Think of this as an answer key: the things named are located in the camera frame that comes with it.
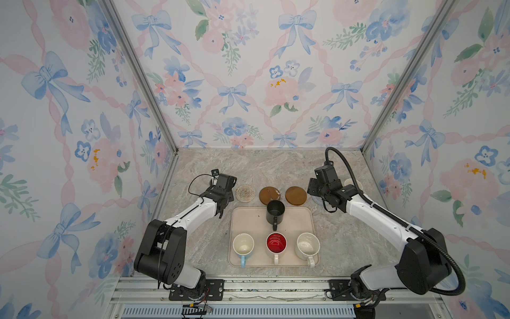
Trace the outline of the colourful stitched white coaster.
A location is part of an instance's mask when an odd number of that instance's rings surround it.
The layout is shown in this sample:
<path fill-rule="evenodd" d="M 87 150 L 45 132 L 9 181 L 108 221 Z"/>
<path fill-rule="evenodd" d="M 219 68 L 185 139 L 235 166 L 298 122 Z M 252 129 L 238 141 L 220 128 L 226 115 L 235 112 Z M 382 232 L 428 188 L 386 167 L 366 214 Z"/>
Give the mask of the colourful stitched white coaster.
<path fill-rule="evenodd" d="M 255 189 L 250 185 L 242 185 L 236 189 L 236 199 L 242 203 L 249 203 L 255 198 Z"/>

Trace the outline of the plain brown wooden coaster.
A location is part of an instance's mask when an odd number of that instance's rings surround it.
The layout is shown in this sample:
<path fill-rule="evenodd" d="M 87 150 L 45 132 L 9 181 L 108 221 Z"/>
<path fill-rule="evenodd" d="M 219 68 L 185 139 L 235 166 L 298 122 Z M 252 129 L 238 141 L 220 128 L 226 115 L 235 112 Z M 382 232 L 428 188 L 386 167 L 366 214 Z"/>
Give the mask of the plain brown wooden coaster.
<path fill-rule="evenodd" d="M 285 198 L 290 205 L 301 206 L 307 201 L 308 194 L 303 188 L 292 186 L 286 190 Z"/>

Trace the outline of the scratched brown wooden coaster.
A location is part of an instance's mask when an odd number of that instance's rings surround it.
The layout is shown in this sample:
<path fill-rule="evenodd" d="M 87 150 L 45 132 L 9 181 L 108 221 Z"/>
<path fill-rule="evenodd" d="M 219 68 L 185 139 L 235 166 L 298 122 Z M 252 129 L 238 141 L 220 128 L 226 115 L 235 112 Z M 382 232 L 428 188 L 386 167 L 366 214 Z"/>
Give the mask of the scratched brown wooden coaster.
<path fill-rule="evenodd" d="M 259 200 L 263 205 L 268 205 L 271 201 L 281 200 L 281 193 L 278 189 L 272 186 L 264 187 L 260 190 Z"/>

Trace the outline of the white mug blue handle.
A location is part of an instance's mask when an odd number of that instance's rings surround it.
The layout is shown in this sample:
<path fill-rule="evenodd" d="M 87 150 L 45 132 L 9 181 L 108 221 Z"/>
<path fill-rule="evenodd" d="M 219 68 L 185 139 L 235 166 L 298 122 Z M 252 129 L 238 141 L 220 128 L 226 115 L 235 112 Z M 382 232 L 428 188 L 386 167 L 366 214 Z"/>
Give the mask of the white mug blue handle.
<path fill-rule="evenodd" d="M 255 241 L 253 237 L 248 233 L 241 233 L 234 238 L 232 242 L 232 248 L 234 252 L 239 256 L 240 266 L 242 268 L 246 267 L 247 260 L 254 251 L 254 246 Z"/>

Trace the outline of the black mug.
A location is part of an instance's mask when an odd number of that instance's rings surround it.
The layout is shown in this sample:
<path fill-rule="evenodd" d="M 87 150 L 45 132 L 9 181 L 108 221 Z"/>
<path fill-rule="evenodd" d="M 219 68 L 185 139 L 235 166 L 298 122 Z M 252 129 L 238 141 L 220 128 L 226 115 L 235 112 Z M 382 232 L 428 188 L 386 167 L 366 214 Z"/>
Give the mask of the black mug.
<path fill-rule="evenodd" d="M 285 209 L 285 205 L 279 200 L 272 200 L 266 206 L 266 220 L 272 226 L 272 231 L 278 230 L 284 219 Z"/>

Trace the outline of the red inside white mug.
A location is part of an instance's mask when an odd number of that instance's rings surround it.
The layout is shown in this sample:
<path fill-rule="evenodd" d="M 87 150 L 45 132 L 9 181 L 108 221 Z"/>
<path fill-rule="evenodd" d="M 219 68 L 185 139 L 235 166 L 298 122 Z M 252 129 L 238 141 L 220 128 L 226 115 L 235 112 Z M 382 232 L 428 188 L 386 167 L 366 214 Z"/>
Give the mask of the red inside white mug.
<path fill-rule="evenodd" d="M 265 245 L 266 254 L 270 258 L 271 263 L 273 265 L 280 265 L 282 255 L 286 252 L 288 246 L 286 237 L 281 233 L 273 232 L 267 236 Z"/>

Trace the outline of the cream mug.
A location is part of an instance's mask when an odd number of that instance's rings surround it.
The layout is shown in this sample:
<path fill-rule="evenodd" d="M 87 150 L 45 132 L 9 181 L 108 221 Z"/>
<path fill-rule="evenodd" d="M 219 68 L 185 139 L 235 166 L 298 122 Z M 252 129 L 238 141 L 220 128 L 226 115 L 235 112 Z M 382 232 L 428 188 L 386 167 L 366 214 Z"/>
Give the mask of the cream mug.
<path fill-rule="evenodd" d="M 363 190 L 363 185 L 362 185 L 362 183 L 361 183 L 360 181 L 358 181 L 358 180 L 356 180 L 356 183 L 357 183 L 358 188 L 359 188 L 360 190 Z M 345 180 L 343 181 L 343 184 L 344 184 L 344 186 L 346 186 L 346 185 L 352 185 L 352 186 L 354 186 L 354 184 L 355 184 L 355 183 L 354 183 L 354 181 L 353 181 L 351 178 L 348 178 L 348 179 L 345 179 Z"/>

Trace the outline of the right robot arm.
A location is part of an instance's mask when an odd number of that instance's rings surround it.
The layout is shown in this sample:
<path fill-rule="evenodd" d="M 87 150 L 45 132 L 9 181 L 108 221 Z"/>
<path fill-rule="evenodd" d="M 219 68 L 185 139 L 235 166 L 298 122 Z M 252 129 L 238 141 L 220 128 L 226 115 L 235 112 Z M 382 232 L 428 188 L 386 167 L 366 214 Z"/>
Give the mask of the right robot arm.
<path fill-rule="evenodd" d="M 344 186 L 332 165 L 321 166 L 314 173 L 308 185 L 310 195 L 321 198 L 335 211 L 364 222 L 401 255 L 395 264 L 367 265 L 356 270 L 348 288 L 354 298 L 366 299 L 386 288 L 406 288 L 424 295 L 451 275 L 453 260 L 448 258 L 441 232 L 415 227 L 369 199 L 354 185 Z"/>

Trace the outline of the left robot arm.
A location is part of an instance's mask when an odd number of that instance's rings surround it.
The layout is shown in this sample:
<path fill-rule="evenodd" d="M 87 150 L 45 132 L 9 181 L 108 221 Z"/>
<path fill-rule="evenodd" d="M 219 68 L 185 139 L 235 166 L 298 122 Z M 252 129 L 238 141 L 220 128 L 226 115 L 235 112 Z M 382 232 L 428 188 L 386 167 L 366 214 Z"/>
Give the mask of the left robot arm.
<path fill-rule="evenodd" d="M 196 201 L 176 216 L 164 221 L 154 219 L 146 228 L 134 260 L 134 271 L 149 276 L 166 286 L 176 285 L 202 294 L 205 272 L 185 262 L 187 236 L 208 220 L 222 218 L 234 201 L 232 189 L 237 178 L 212 171 L 212 184 Z"/>

